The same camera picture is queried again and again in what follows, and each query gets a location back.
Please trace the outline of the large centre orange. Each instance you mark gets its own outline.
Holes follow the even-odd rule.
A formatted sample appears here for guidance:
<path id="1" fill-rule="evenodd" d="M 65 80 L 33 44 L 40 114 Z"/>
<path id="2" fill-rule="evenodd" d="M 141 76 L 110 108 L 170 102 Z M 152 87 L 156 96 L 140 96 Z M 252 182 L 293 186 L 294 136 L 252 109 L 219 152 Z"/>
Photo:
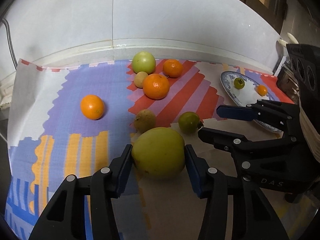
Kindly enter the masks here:
<path id="1" fill-rule="evenodd" d="M 167 77 L 161 74 L 150 74 L 143 81 L 144 94 L 153 100 L 165 98 L 169 89 L 170 83 Z"/>

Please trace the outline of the orange near green apple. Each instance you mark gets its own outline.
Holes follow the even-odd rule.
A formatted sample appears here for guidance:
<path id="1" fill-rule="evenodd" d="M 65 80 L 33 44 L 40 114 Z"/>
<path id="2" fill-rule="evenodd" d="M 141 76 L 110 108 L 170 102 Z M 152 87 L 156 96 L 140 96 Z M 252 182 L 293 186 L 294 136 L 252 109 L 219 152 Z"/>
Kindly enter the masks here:
<path id="1" fill-rule="evenodd" d="M 170 78 L 178 78 L 183 72 L 183 64 L 175 59 L 168 59 L 163 63 L 163 74 Z"/>

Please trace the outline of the small green fruit on plate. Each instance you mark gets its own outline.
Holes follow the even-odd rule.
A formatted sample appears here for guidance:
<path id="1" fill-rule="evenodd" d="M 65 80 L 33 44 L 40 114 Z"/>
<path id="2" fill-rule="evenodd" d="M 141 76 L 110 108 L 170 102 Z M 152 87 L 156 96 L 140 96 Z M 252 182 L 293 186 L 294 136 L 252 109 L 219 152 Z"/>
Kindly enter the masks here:
<path id="1" fill-rule="evenodd" d="M 234 79 L 233 85 L 234 85 L 234 87 L 235 87 L 236 89 L 241 90 L 241 89 L 243 89 L 244 86 L 245 86 L 245 81 L 244 81 L 242 78 L 237 77 L 237 78 Z"/>

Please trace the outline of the large yellow-green apple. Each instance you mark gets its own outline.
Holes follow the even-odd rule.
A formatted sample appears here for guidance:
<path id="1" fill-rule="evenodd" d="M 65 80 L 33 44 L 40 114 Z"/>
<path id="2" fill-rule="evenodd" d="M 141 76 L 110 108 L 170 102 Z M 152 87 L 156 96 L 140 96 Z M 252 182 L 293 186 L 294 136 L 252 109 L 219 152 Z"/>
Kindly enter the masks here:
<path id="1" fill-rule="evenodd" d="M 143 133 L 133 144 L 135 167 L 154 180 L 178 176 L 185 166 L 184 139 L 171 128 L 157 127 Z"/>

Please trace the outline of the dark green round fruit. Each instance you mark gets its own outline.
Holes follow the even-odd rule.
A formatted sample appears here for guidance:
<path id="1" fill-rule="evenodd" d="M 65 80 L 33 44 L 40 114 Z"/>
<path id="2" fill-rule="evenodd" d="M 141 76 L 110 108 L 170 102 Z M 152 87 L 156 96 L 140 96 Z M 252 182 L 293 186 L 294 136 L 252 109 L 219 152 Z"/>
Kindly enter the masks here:
<path id="1" fill-rule="evenodd" d="M 200 117 L 194 112 L 185 112 L 180 115 L 178 125 L 182 133 L 193 134 L 201 129 L 204 124 Z"/>

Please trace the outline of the small orange on plate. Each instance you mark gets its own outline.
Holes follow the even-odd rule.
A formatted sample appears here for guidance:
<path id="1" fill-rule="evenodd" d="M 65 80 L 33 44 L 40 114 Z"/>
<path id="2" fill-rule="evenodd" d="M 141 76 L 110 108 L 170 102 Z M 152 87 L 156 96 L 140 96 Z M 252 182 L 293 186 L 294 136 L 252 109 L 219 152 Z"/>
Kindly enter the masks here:
<path id="1" fill-rule="evenodd" d="M 266 96 L 268 94 L 268 91 L 267 91 L 267 88 L 263 85 L 259 85 L 257 87 L 257 93 L 260 95 L 260 96 Z"/>

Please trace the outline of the small tan fruit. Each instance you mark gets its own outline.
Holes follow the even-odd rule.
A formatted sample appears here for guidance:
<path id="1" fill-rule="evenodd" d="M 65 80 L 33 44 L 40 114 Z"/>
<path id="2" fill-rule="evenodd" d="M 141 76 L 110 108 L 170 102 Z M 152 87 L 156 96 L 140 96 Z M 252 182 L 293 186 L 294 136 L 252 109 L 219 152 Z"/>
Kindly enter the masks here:
<path id="1" fill-rule="evenodd" d="M 144 132 L 155 128 L 156 116 L 152 111 L 143 109 L 136 115 L 133 125 L 140 134 L 143 134 Z"/>
<path id="2" fill-rule="evenodd" d="M 137 88 L 142 89 L 143 88 L 143 82 L 144 82 L 146 77 L 148 77 L 148 73 L 146 73 L 146 72 L 138 72 L 135 75 L 135 78 L 134 78 L 134 81 L 133 81 L 135 86 Z"/>

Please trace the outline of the colourful patterned table mat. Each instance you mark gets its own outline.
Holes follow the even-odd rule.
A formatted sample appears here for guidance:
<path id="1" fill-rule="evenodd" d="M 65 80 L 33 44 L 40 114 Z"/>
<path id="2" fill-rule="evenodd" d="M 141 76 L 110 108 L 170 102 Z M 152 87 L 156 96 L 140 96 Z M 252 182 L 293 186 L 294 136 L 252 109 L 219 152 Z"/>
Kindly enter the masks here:
<path id="1" fill-rule="evenodd" d="M 19 239 L 28 239 L 51 196 L 69 174 L 92 175 L 121 155 L 133 142 L 136 114 L 150 109 L 157 126 L 178 130 L 178 117 L 197 113 L 208 127 L 239 132 L 248 139 L 279 138 L 255 122 L 217 116 L 221 104 L 233 104 L 220 82 L 231 70 L 267 87 L 277 101 L 293 103 L 278 87 L 277 78 L 262 72 L 180 60 L 182 75 L 169 79 L 170 92 L 151 100 L 134 83 L 129 60 L 50 69 L 21 60 L 9 116 L 11 185 L 4 218 Z M 106 114 L 89 120 L 80 109 L 88 94 L 100 97 Z M 121 239 L 197 239 L 205 199 L 193 193 L 186 170 L 171 181 L 150 181 L 132 169 L 121 198 L 113 199 Z"/>

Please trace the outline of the blue white porcelain plate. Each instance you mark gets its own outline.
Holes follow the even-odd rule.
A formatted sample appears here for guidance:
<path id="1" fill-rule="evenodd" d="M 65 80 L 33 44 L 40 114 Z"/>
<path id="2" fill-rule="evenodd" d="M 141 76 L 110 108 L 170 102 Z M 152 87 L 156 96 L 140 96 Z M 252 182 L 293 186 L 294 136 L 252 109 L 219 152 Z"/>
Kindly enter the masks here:
<path id="1" fill-rule="evenodd" d="M 234 86 L 234 80 L 236 78 L 243 79 L 245 85 L 242 89 L 237 89 Z M 222 72 L 220 75 L 220 81 L 229 97 L 237 106 L 246 107 L 249 104 L 256 103 L 257 100 L 276 101 L 276 98 L 269 92 L 265 96 L 260 96 L 256 90 L 259 83 L 254 81 L 251 77 L 245 76 L 241 73 L 233 71 Z"/>

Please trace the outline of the lone orange on purple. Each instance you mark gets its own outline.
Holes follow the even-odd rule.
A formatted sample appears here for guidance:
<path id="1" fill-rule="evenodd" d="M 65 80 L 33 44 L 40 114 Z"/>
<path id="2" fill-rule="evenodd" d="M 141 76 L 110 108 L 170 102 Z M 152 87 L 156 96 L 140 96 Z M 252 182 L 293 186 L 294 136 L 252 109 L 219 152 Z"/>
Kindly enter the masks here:
<path id="1" fill-rule="evenodd" d="M 90 120 L 100 119 L 105 111 L 104 102 L 97 95 L 89 94 L 82 98 L 80 102 L 82 114 Z"/>

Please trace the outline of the small tan fruit behind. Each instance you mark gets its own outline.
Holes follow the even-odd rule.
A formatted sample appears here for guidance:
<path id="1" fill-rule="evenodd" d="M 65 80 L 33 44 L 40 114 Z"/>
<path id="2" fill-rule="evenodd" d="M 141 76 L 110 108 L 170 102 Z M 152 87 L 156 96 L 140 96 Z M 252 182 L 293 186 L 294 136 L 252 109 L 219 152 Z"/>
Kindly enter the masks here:
<path id="1" fill-rule="evenodd" d="M 146 72 L 138 72 L 135 75 L 135 78 L 134 78 L 134 81 L 133 81 L 135 86 L 137 88 L 142 89 L 143 88 L 143 82 L 144 82 L 146 77 L 148 77 L 148 73 L 146 73 Z"/>

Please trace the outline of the light green apple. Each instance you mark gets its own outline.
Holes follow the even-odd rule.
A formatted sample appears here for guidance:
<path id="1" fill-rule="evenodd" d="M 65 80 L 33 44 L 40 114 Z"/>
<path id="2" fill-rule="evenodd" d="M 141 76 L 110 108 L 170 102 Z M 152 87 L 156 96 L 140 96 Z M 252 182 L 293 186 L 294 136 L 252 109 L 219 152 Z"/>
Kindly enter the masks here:
<path id="1" fill-rule="evenodd" d="M 155 69 L 156 59 L 147 51 L 137 53 L 132 59 L 132 70 L 135 73 L 146 72 L 147 74 L 152 74 Z"/>

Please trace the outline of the small tan fruit front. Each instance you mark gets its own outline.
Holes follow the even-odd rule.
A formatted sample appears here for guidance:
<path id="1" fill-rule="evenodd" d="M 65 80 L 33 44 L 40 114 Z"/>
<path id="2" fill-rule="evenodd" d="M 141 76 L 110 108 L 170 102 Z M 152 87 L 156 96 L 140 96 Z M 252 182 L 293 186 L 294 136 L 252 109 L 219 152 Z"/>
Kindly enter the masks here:
<path id="1" fill-rule="evenodd" d="M 152 111 L 143 109 L 136 115 L 133 125 L 140 134 L 143 134 L 144 132 L 155 128 L 156 116 Z"/>

